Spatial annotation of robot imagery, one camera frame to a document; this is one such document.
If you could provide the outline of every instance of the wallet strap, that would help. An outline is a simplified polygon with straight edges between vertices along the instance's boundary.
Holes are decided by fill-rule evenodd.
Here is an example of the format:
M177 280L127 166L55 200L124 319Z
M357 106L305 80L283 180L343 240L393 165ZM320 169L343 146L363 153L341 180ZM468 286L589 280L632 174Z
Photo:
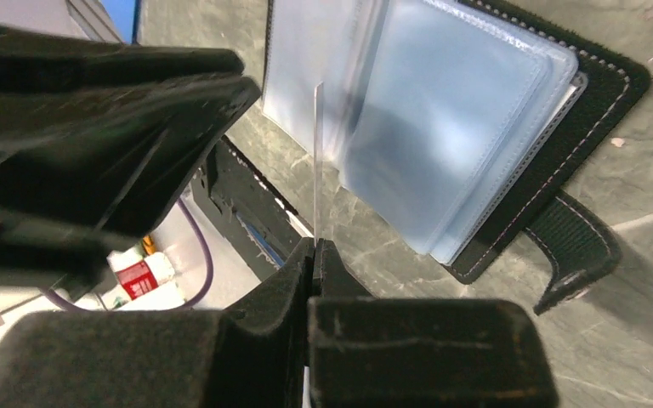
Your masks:
M552 264L552 279L536 314L586 293L611 273L622 252L610 228L575 198L559 191L524 228Z

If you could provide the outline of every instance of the pink stitching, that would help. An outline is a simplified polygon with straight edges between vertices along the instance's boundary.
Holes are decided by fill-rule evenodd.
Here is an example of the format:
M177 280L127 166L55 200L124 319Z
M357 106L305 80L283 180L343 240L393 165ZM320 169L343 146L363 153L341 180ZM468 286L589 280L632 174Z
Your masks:
M582 141L580 141L579 144L577 146L575 146L574 149L572 149L572 152L570 152L570 154L565 158L565 160L562 162L562 164L560 164L559 167L557 167L557 169L554 170L554 172L552 173L552 175L549 176L547 181L545 181L544 184L542 184L542 186L539 188L539 190L537 190L537 192L532 196L532 198L522 207L522 209L519 212L517 212L517 215L515 215L514 218L512 218L512 221L509 222L509 224L507 225L507 227L504 228L502 233L499 234L499 236L494 240L494 242L492 242L490 247L487 248L487 250L482 254L481 258L479 258L479 260L477 260L477 263L475 263L472 266L472 268L469 269L469 271L466 274L461 274L461 273L457 272L457 275L459 275L461 277L465 277L465 276L469 276L469 275L473 274L476 271L477 267L481 265L482 261L484 261L486 256L491 252L491 250L494 249L494 246L497 245L497 243L507 234L507 231L512 227L512 225L514 225L514 223L517 221L517 218L519 218L520 215L522 215L522 213L525 211L525 209L527 209L527 207L529 207L532 204L532 202L534 202L534 200L544 191L544 188L547 187L552 182L552 180L554 179L554 176L556 176L557 174L559 174L559 172L562 171L562 168L565 166L565 164L575 155L575 153L582 147L582 145L584 145L584 143L592 136L592 134L594 133L594 130L597 128L597 126L599 126L602 123L602 121L612 112L612 110L615 108L615 105L617 104L617 102L619 102L619 100L629 90L629 82L630 82L629 76L625 75L626 72L622 68L618 68L617 73L619 75L623 76L624 88L622 89L622 93L620 93L619 96L616 97L615 101L612 102L612 105L610 105L609 108L607 108L607 111L604 113L604 115L602 115L602 117L600 117L600 119L596 123L594 123L594 125L592 126L591 129L589 129L589 132L587 132L587 134L584 136L584 139L582 139ZM577 215L579 215L582 219L585 219L584 217L582 217L581 214L576 212L576 210L574 208L572 208L572 207L570 207L568 205L567 205L567 207L570 208L570 210L572 210L573 212L577 213ZM605 244L605 246L607 248L607 252L611 253L610 252L610 247L609 247L609 245L607 245L607 242L606 242L605 238L589 222L588 222L588 225L590 226L590 228L592 228L592 230L597 232L597 235L599 235L599 238L604 242L604 244Z
M557 198L557 201L564 204L565 207L569 208L573 213L575 213L577 215L577 217L581 218L582 221L584 221L587 225L589 225L589 228L592 229L592 231L594 231L594 233L597 234L597 236L599 236L600 240L602 240L602 243L605 245L605 249L607 250L607 255L611 256L612 255L612 250L610 249L610 244L607 243L607 240L605 239L605 236L602 235L602 233L599 232L599 230L597 230L597 228L594 227L594 225L588 219L584 218L584 216L580 212L578 212L573 206L569 205L566 201L562 200L559 197L556 197L556 198Z
M583 78L582 76L578 76L577 79L578 79L578 85L579 85L579 87L583 87L583 86L584 86L584 82L585 82L585 81L584 81L584 78ZM572 95L570 95L570 97L568 98L567 102L566 102L564 105L562 105L561 108L559 108L559 112L557 112L557 115L554 116L554 118L552 119L552 121L549 123L549 125L544 129L544 132L542 132L542 133L547 133L547 136L551 136L553 130L557 127L557 125L559 125L559 122L561 122L561 120L564 119L564 116L566 115L566 112L565 112L565 111L566 111L566 108L567 108L567 107L570 107L571 104L574 102L574 99L576 99L576 97L579 96L579 95L580 95L580 93L578 93L578 92L575 92L575 93L573 93ZM538 143L539 145L541 145L541 143L542 143L544 140L545 140L545 135L544 135L544 134L541 134L541 135L539 136L539 139L537 140L537 143ZM531 159L533 159L534 156L536 156L538 152L539 152L539 149L534 149L534 147L532 147L532 148L527 152L527 155L525 156L525 159L524 159L524 160L520 163L520 165L517 167L516 173L515 173L515 174L512 174L512 176L509 177L509 179L507 180L507 183L505 184L505 187L503 187L502 190L499 192L499 194L495 196L494 200L492 200L493 203L489 205L489 207L487 208L486 212L485 212L484 214L481 215L481 217L477 220L477 223L476 223L475 225L481 227L482 224L484 224L484 222L489 218L489 215L494 211L495 208L497 208L497 206L499 205L499 203L502 202L502 198L504 198L504 196L509 192L509 189L511 189L512 186L514 185L514 183L516 183L517 179L519 178L518 176L521 175L521 174L522 174L522 171L525 169L525 164L526 164L527 162L530 162ZM471 231L469 232L469 234L470 234L471 236L474 236L474 234L475 234L476 231L479 229L479 227L474 227L474 226L472 226L472 229L471 229Z
M554 264L554 274L558 275L559 274L559 262L557 262L557 257L554 256L552 253L552 250L549 249L549 246L542 241L542 238L540 238L537 234L534 233L529 227L525 227L525 231L527 234L529 234L532 238L535 239L535 241L539 242L539 244L542 246L542 249L544 250L544 253L547 254L550 260L552 260L552 263Z

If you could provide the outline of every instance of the blue object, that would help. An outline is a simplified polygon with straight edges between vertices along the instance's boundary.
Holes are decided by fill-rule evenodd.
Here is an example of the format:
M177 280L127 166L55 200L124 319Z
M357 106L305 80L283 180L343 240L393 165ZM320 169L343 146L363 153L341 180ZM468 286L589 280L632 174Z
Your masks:
M279 0L270 35L264 114L311 151L323 81L342 185L442 264L541 147L577 69L569 49L449 0Z
M271 245L269 245L269 242L267 242L265 238L263 238L263 236L259 234L257 229L254 228L251 224L244 221L239 214L236 214L236 218L239 219L241 225L244 226L244 228L247 230L247 233L254 239L254 241L257 243L258 247L262 250L264 255L269 257L269 259L271 259L278 268L284 266L284 260L281 259L281 257L279 256L278 253L276 253L274 248L272 248Z
M125 43L136 43L139 34L140 0L100 0Z

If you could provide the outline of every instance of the countertop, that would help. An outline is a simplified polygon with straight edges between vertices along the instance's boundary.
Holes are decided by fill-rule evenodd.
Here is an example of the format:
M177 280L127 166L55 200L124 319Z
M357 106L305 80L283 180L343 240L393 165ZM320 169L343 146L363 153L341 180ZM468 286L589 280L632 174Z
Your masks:
M513 1L637 60L653 75L653 0ZM139 40L233 48L261 83L266 15L266 0L142 0ZM228 135L312 218L311 159L261 114L260 101ZM535 318L562 406L653 406L653 84L566 189L614 228L624 259L586 296ZM326 173L324 190L327 236L378 296L506 298L531 309L548 282L547 259L521 236L477 282L463 286L339 189L336 172Z

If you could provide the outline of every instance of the blue panel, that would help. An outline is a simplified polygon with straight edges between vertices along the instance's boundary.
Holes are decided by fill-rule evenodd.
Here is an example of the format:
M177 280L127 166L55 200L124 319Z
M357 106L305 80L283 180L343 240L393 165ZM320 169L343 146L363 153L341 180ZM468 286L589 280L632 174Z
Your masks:
M109 14L114 26L119 31L125 43L136 41L136 16L139 12L139 0L100 0L106 13Z

